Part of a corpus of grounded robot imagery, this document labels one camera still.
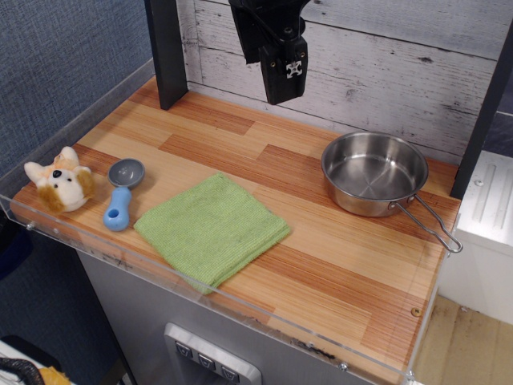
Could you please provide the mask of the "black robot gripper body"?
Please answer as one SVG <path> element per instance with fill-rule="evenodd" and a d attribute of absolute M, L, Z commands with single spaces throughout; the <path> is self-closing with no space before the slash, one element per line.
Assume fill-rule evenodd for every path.
<path fill-rule="evenodd" d="M 305 21 L 301 12 L 309 0 L 228 3 L 247 64 L 259 61 L 259 50 L 266 46 L 277 48 L 287 57 L 286 51 L 302 40 Z"/>

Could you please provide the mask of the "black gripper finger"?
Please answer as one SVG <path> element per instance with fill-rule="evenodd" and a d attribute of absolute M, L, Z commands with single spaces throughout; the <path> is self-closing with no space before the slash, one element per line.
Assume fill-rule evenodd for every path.
<path fill-rule="evenodd" d="M 303 96 L 307 70 L 308 46 L 300 37 L 286 47 L 286 83 L 290 99 Z"/>
<path fill-rule="evenodd" d="M 272 105 L 285 102 L 289 93 L 285 67 L 279 54 L 280 51 L 270 44 L 259 49 L 265 94 Z"/>

